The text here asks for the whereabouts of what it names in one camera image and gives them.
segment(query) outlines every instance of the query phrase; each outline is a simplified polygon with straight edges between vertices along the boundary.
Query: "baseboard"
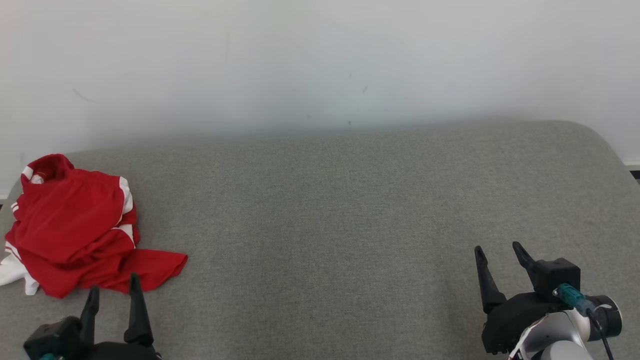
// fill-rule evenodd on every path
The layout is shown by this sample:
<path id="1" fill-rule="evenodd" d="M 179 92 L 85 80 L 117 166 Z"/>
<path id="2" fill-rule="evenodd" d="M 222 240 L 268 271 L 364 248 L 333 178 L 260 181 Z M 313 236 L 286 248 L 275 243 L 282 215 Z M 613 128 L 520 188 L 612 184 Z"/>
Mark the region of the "baseboard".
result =
<path id="1" fill-rule="evenodd" d="M 624 164 L 629 171 L 640 171 L 640 161 L 626 161 Z"/>

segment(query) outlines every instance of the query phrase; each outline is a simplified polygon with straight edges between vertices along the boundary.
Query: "black cable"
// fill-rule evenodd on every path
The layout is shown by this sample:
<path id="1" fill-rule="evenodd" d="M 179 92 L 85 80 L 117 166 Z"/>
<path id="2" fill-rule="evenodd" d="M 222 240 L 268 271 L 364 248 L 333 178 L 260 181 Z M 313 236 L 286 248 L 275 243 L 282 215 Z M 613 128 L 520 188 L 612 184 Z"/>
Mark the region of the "black cable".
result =
<path id="1" fill-rule="evenodd" d="M 607 351 L 607 356 L 609 357 L 609 360 L 613 360 L 613 354 L 611 353 L 609 342 L 607 341 L 607 337 L 602 333 L 602 326 L 600 326 L 600 322 L 595 318 L 594 314 L 591 312 L 590 309 L 587 309 L 587 316 L 589 317 L 589 320 L 591 320 L 593 327 L 595 327 L 596 331 L 600 334 L 600 337 L 602 338 L 602 343 L 604 344 L 604 350 Z"/>

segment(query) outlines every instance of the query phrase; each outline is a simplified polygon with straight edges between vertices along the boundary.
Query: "gray fabric surface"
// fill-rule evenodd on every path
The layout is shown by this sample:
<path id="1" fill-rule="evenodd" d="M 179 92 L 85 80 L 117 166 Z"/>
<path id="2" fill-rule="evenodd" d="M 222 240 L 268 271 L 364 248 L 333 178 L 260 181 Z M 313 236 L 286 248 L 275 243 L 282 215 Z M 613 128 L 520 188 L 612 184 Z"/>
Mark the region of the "gray fabric surface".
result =
<path id="1" fill-rule="evenodd" d="M 640 354 L 640 188 L 567 122 L 89 151 L 76 167 L 129 180 L 141 247 L 189 254 L 146 294 L 166 359 L 498 359 L 484 353 L 473 248 L 508 296 L 531 290 L 511 250 L 565 257 L 610 295 Z M 20 193 L 16 187 L 7 204 Z M 0 232 L 9 230 L 9 206 Z M 3 359 L 41 323 L 79 315 L 24 281 L 0 287 Z M 103 291 L 97 341 L 121 341 L 128 297 Z M 604 359 L 601 343 L 589 344 Z"/>

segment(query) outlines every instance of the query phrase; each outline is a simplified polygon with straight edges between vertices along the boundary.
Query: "white wall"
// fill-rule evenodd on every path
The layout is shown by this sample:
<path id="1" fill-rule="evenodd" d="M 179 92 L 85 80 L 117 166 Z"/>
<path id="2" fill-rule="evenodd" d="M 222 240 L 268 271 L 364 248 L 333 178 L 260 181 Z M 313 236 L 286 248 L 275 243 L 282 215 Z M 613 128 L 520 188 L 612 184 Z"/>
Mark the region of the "white wall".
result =
<path id="1" fill-rule="evenodd" d="M 451 119 L 574 120 L 637 161 L 639 114 L 638 0 L 0 6 L 0 194 L 49 152 Z"/>

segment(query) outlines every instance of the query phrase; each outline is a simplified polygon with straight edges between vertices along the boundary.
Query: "red and white clothing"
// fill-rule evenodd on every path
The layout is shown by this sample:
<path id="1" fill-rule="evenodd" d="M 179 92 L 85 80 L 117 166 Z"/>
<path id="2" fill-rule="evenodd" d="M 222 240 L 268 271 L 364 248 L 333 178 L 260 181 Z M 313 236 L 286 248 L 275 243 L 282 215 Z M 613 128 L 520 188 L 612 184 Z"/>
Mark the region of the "red and white clothing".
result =
<path id="1" fill-rule="evenodd" d="M 20 181 L 0 285 L 25 278 L 28 295 L 39 284 L 58 298 L 93 285 L 127 293 L 136 272 L 148 291 L 184 267 L 187 255 L 136 248 L 136 206 L 123 177 L 76 169 L 52 154 L 30 163 Z"/>

